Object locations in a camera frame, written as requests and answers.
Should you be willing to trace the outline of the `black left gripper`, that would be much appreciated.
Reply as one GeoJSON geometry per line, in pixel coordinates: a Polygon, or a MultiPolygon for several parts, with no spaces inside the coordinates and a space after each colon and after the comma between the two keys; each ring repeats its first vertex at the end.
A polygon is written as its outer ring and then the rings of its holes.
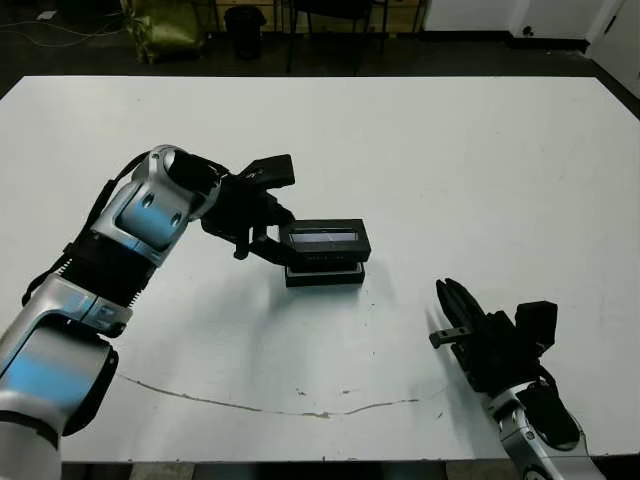
{"type": "Polygon", "coordinates": [[[233,256],[250,253],[275,265],[289,265],[296,251],[267,235],[267,227],[287,227],[294,214],[278,199],[235,175],[223,178],[214,205],[202,215],[202,229],[234,245],[233,256]]]}

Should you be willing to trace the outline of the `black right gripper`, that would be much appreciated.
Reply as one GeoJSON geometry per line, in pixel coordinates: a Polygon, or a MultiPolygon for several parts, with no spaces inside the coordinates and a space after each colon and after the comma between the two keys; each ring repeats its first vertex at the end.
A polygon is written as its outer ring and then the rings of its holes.
{"type": "Polygon", "coordinates": [[[477,393],[502,393],[540,377],[532,349],[502,311],[485,314],[475,297],[452,279],[436,281],[436,293],[451,323],[429,335],[438,349],[448,345],[465,378],[477,393]]]}

